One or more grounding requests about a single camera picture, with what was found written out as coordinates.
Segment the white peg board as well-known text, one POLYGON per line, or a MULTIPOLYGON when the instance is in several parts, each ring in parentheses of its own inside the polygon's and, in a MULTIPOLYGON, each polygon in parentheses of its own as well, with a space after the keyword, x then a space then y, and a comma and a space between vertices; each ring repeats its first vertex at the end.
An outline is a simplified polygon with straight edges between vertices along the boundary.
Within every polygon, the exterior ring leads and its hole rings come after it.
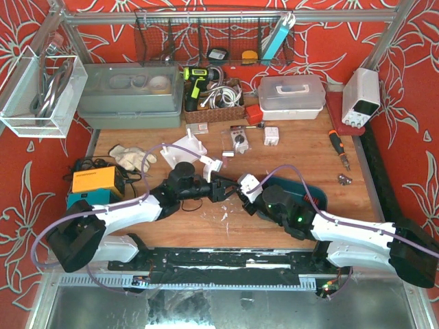
POLYGON ((174 169, 179 162, 194 163, 207 154, 206 147, 190 131, 187 135, 173 143, 173 147, 164 146, 160 153, 167 164, 174 169))

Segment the beige work glove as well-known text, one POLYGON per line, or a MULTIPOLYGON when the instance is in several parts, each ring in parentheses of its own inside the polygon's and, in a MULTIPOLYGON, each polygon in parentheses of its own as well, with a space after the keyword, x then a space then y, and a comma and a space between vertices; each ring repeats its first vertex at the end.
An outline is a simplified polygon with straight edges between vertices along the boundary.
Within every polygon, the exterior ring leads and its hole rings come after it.
POLYGON ((116 163, 127 171, 140 171, 147 173, 151 164, 157 162, 154 154, 145 155, 145 152, 139 147, 123 147, 115 145, 109 150, 108 155, 115 159, 116 163))

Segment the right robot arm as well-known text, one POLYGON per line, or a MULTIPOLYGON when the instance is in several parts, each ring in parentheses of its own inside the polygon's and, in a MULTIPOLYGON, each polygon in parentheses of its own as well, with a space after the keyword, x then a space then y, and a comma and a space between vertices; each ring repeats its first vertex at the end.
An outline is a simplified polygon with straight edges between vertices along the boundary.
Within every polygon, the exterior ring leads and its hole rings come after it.
POLYGON ((295 239, 327 244, 326 259, 336 267, 388 270, 418 287, 435 285, 438 246, 411 224, 362 222, 299 204, 278 185, 244 184, 238 195, 244 209, 262 213, 295 239))

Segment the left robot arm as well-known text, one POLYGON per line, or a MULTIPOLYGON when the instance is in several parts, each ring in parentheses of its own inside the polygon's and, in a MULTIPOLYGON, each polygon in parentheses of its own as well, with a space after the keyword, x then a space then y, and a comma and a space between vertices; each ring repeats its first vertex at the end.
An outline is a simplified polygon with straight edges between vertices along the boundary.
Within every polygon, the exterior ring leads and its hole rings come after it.
POLYGON ((67 273, 78 271, 92 261, 130 262, 139 252, 131 237, 118 241, 111 233, 138 223, 158 221, 180 210, 184 200, 208 198, 222 202, 239 185, 216 173, 209 179, 195 174, 189 162, 178 163, 167 179, 153 188, 147 197, 124 204, 90 205, 81 199, 64 214, 45 235, 52 252, 67 273))

